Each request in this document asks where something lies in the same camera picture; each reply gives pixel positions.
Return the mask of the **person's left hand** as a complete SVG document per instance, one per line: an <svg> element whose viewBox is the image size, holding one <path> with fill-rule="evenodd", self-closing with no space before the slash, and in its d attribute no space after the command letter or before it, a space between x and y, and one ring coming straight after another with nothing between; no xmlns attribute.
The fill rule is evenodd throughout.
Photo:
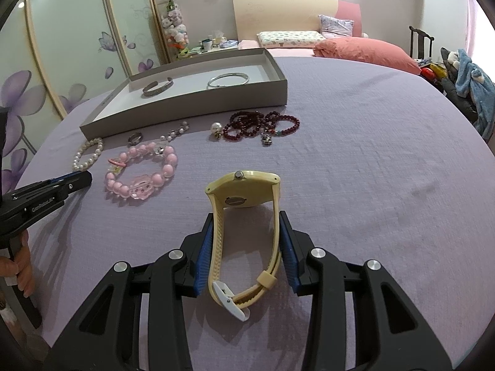
<svg viewBox="0 0 495 371"><path fill-rule="evenodd" d="M19 239L21 241L21 248L15 255L14 260L1 257L0 276L16 276L19 290L24 293L24 297L30 297L34 292L35 280L31 263L31 253L28 247L27 230L19 235Z"/></svg>

